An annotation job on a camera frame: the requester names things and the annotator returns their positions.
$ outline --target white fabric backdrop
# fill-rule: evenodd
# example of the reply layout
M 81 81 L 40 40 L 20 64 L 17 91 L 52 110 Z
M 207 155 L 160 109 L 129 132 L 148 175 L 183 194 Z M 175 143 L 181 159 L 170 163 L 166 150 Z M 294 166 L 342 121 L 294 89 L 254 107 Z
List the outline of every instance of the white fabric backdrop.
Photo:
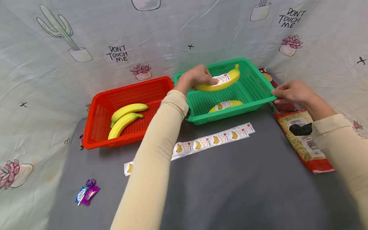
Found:
M 284 81 L 303 79 L 367 134 L 368 61 L 359 62 L 368 57 L 367 8 L 364 0 L 1 1 L 0 228 L 45 228 L 68 139 L 95 94 L 199 63 L 245 57 Z

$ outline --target gray table surface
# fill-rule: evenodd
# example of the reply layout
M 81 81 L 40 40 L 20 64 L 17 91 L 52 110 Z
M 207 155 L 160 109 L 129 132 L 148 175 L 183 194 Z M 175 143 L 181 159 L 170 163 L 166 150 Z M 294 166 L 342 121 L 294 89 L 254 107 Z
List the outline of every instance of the gray table surface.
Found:
M 161 229 L 362 229 L 338 174 L 308 171 L 269 105 L 201 126 L 185 123 L 178 141 L 246 122 L 256 130 L 250 138 L 172 161 Z M 79 122 L 71 142 L 50 230 L 108 230 L 129 179 L 123 166 L 134 159 L 140 143 L 80 151 L 85 123 Z M 77 206 L 75 196 L 88 178 L 95 178 L 101 190 L 90 206 Z

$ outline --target red basket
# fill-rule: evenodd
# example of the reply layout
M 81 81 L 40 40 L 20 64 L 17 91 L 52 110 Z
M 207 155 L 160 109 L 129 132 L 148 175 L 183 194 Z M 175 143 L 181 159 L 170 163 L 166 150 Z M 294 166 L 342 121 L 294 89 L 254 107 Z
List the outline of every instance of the red basket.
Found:
M 162 99 L 173 88 L 174 85 L 169 77 L 160 77 L 97 94 L 89 108 L 83 146 L 86 149 L 115 148 L 141 141 Z M 128 125 L 120 137 L 108 140 L 111 116 L 121 107 L 133 103 L 143 103 L 148 106 L 148 110 L 139 112 L 144 117 Z

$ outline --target green plastic basket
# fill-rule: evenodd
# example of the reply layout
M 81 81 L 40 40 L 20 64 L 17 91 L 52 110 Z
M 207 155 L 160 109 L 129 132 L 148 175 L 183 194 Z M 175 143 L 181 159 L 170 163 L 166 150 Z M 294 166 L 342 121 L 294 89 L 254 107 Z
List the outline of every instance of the green plastic basket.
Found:
M 226 89 L 215 92 L 201 92 L 190 90 L 188 104 L 191 109 L 189 122 L 195 125 L 232 117 L 258 109 L 261 105 L 272 102 L 277 98 L 271 94 L 274 87 L 263 74 L 247 59 L 239 58 L 207 66 L 212 76 L 225 74 L 239 64 L 240 78 Z M 175 75 L 174 82 L 185 72 Z M 216 104 L 227 100 L 239 100 L 243 105 L 208 113 Z

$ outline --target beige sleeve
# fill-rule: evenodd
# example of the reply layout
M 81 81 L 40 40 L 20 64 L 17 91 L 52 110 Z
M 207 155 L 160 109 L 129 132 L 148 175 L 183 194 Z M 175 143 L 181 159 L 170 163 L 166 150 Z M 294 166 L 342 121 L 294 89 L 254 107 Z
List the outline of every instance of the beige sleeve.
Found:
M 111 230 L 159 229 L 169 169 L 180 125 L 188 112 L 186 97 L 171 90 L 148 126 Z
M 312 128 L 313 140 L 345 181 L 368 229 L 368 139 L 341 114 L 315 121 Z

